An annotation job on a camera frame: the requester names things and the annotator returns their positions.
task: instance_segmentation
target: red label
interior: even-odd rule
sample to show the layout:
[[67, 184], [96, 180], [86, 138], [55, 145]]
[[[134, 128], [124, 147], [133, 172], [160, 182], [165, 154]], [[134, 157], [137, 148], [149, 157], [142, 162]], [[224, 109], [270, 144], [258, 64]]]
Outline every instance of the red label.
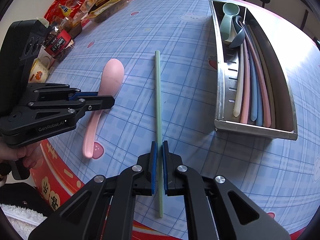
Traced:
[[71, 36], [62, 30], [58, 36], [56, 36], [51, 44], [45, 49], [45, 51], [50, 54], [50, 56], [57, 56], [60, 51], [62, 51], [71, 41]]

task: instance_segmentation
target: pink spoon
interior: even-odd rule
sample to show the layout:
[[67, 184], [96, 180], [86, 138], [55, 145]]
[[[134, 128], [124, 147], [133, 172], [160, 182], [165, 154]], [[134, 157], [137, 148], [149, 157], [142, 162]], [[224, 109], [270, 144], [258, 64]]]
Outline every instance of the pink spoon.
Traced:
[[[98, 96], [114, 96], [120, 89], [123, 77], [124, 67], [122, 63], [115, 58], [109, 60], [102, 72]], [[87, 129], [85, 130], [82, 152], [86, 158], [93, 157], [95, 135], [102, 111], [92, 112]]]

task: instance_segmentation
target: orange lion print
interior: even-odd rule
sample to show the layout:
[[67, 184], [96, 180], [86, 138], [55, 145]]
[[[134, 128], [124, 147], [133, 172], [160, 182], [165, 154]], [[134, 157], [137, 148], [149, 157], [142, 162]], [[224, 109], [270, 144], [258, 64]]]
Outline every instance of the orange lion print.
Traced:
[[36, 80], [40, 80], [41, 77], [42, 77], [42, 72], [38, 71], [37, 74], [36, 74]]

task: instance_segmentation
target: green chopstick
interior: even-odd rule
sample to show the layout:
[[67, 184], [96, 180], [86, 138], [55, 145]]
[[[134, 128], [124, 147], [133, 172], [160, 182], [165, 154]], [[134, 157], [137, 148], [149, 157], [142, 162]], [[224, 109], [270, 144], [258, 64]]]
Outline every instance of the green chopstick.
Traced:
[[160, 51], [156, 50], [156, 137], [157, 137], [157, 158], [158, 158], [158, 194], [159, 194], [159, 215], [163, 217], [163, 163], [162, 163], [162, 118], [161, 118], [161, 70]]

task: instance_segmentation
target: metal screw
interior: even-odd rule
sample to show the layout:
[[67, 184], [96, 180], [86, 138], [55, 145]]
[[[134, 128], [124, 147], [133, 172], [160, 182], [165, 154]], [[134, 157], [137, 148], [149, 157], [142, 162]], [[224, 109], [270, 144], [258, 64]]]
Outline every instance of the metal screw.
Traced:
[[226, 181], [226, 179], [223, 176], [217, 176], [215, 178], [215, 181], [218, 183], [224, 183]]
[[104, 181], [104, 178], [103, 178], [102, 175], [97, 175], [97, 176], [94, 177], [93, 180], [94, 180], [95, 182], [97, 182], [97, 183], [101, 183], [101, 182]]
[[134, 165], [134, 166], [132, 166], [132, 170], [133, 171], [141, 171], [142, 167], [140, 165]]
[[185, 165], [180, 165], [180, 166], [178, 166], [177, 170], [180, 172], [185, 172], [188, 170], [188, 167]]

